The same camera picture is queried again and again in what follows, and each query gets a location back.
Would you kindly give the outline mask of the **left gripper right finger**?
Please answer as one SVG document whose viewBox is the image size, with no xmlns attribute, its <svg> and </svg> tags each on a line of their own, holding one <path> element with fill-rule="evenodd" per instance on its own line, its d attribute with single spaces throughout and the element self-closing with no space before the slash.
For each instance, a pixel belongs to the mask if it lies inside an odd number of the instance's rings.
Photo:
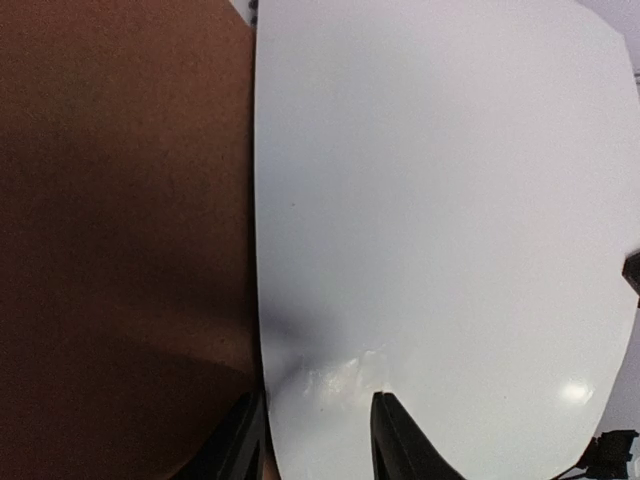
<svg viewBox="0 0 640 480">
<path fill-rule="evenodd" d="M 374 478 L 463 480 L 393 393 L 375 392 L 370 412 Z"/>
</svg>

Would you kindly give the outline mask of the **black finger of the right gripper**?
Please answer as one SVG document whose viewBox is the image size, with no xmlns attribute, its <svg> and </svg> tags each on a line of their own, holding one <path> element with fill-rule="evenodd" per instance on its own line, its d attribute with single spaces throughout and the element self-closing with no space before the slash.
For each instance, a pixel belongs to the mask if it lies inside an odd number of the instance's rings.
<svg viewBox="0 0 640 480">
<path fill-rule="evenodd" d="M 640 250 L 630 253 L 624 261 L 622 276 L 640 297 Z"/>
</svg>

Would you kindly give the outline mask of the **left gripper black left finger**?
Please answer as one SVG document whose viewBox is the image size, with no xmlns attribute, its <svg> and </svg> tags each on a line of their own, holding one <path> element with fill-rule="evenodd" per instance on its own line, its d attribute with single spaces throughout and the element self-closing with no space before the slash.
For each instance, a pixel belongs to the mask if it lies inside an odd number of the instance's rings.
<svg viewBox="0 0 640 480">
<path fill-rule="evenodd" d="M 265 454 L 265 401 L 242 394 L 175 480 L 260 480 Z"/>
</svg>

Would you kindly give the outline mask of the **landscape photo print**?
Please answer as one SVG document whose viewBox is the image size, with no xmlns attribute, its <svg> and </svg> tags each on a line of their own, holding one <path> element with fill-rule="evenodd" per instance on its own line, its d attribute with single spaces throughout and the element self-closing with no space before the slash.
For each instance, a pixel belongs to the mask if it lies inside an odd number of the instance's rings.
<svg viewBox="0 0 640 480">
<path fill-rule="evenodd" d="M 369 479 L 394 393 L 467 479 L 549 479 L 638 297 L 639 101 L 574 1 L 263 1 L 257 277 L 285 479 Z"/>
</svg>

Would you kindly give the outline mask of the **brown cardboard backing board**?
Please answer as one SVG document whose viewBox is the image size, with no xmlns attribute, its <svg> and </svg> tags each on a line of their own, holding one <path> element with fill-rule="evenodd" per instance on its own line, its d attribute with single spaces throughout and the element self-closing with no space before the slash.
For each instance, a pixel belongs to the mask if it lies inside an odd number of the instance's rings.
<svg viewBox="0 0 640 480">
<path fill-rule="evenodd" d="M 168 479 L 259 383 L 254 30 L 1 5 L 1 475 Z"/>
</svg>

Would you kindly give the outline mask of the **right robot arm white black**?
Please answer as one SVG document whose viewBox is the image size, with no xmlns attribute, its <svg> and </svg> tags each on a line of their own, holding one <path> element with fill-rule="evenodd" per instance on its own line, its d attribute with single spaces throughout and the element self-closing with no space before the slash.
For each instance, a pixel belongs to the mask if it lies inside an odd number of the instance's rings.
<svg viewBox="0 0 640 480">
<path fill-rule="evenodd" d="M 578 462 L 559 479 L 639 477 L 639 318 L 635 317 L 613 389 L 596 432 Z"/>
</svg>

